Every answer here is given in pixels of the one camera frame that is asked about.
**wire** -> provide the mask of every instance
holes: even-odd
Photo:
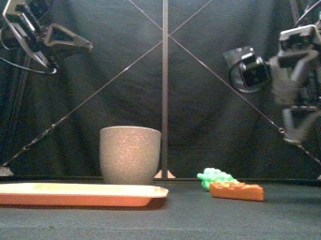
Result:
[[[23,70],[26,70],[26,71],[30,71],[30,72],[32,72],[32,73],[47,74],[47,75],[52,75],[52,74],[57,73],[57,68],[52,68],[51,71],[42,71],[42,70],[31,69],[31,68],[28,68],[28,67],[23,67],[23,66],[20,66],[20,65],[12,63],[10,60],[7,60],[7,59],[3,58],[3,57],[0,57],[0,60],[2,60],[3,62],[6,62],[7,64],[12,65],[14,67],[20,68],[20,69],[23,69]]]
[[[307,19],[308,15],[315,11],[317,7],[321,6],[321,0],[316,2],[316,4],[307,10],[305,14],[300,17],[299,21],[296,22],[295,27],[299,27],[299,25],[303,23],[303,21]]]

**ceramic cup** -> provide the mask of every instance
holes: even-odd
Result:
[[[149,185],[157,173],[161,132],[147,127],[101,130],[101,171],[107,184]]]

